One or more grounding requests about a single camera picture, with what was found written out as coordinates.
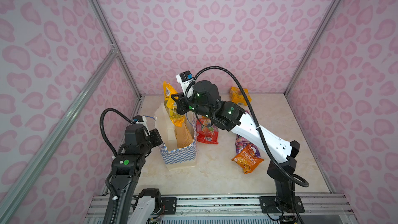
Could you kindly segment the blue checkered paper bag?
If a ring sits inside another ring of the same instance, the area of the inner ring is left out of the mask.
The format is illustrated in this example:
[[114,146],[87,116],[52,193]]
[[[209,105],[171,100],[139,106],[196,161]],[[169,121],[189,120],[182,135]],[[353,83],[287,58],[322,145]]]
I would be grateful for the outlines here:
[[175,137],[175,125],[171,122],[164,103],[160,104],[154,116],[155,128],[158,129],[163,141],[160,146],[160,154],[166,168],[173,171],[196,166],[197,142],[193,136],[192,125],[187,122],[187,119],[185,118],[185,124],[193,137],[193,142],[188,147],[179,149]]

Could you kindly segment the tan kraft snack pouch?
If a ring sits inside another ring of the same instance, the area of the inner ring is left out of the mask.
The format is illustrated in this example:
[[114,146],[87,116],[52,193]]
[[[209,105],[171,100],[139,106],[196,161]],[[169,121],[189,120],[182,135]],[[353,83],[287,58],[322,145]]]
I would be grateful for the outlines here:
[[181,127],[175,126],[175,137],[177,148],[185,148],[192,144],[193,137],[185,123]]

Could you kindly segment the yellow mango snack bag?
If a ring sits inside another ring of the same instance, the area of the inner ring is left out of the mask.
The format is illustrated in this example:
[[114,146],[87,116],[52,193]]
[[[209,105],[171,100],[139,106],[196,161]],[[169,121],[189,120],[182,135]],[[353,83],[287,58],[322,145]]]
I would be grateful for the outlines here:
[[171,97],[171,95],[177,94],[177,91],[170,83],[163,82],[163,92],[164,92],[164,106],[171,122],[176,127],[182,127],[182,125],[185,123],[185,116],[179,115],[177,113],[177,105]]

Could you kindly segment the purple Fox's candy bag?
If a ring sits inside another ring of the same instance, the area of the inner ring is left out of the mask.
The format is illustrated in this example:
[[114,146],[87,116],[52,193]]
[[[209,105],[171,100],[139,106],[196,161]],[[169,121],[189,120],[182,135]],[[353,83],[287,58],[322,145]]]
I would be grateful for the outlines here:
[[238,155],[239,153],[242,152],[242,150],[247,147],[250,146],[253,150],[253,152],[255,153],[256,157],[260,158],[261,154],[260,154],[260,150],[259,148],[252,144],[250,141],[248,141],[247,139],[245,139],[244,137],[237,135],[236,136],[236,140],[235,140],[235,149],[236,149],[236,154]]

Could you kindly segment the orange corn chips bag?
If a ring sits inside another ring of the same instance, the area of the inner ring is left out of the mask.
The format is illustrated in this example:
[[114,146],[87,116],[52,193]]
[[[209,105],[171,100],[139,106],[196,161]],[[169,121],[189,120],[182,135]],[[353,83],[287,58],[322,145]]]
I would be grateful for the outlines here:
[[244,174],[249,174],[252,173],[264,160],[262,158],[256,157],[252,148],[248,145],[242,150],[241,153],[236,155],[232,161],[234,161],[243,169]]

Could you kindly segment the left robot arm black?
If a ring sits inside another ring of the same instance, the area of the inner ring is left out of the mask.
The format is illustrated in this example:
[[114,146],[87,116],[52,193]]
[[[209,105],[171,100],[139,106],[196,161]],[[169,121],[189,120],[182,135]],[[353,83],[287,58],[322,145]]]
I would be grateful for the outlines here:
[[124,133],[123,152],[112,162],[112,169],[105,180],[110,191],[103,223],[126,224],[134,190],[151,150],[163,141],[157,129],[148,130],[143,124],[129,125]]

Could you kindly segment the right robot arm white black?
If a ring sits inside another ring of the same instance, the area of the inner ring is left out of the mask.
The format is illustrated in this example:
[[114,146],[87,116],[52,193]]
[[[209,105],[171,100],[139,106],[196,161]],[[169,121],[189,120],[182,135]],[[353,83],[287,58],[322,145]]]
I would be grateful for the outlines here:
[[200,81],[184,93],[168,93],[176,105],[176,112],[184,115],[192,112],[210,120],[211,124],[242,136],[267,153],[270,163],[267,174],[275,182],[275,205],[280,212],[292,212],[296,208],[295,186],[308,187],[309,183],[295,175],[296,156],[300,151],[297,141],[285,141],[255,119],[253,111],[247,113],[242,107],[222,100],[216,85]]

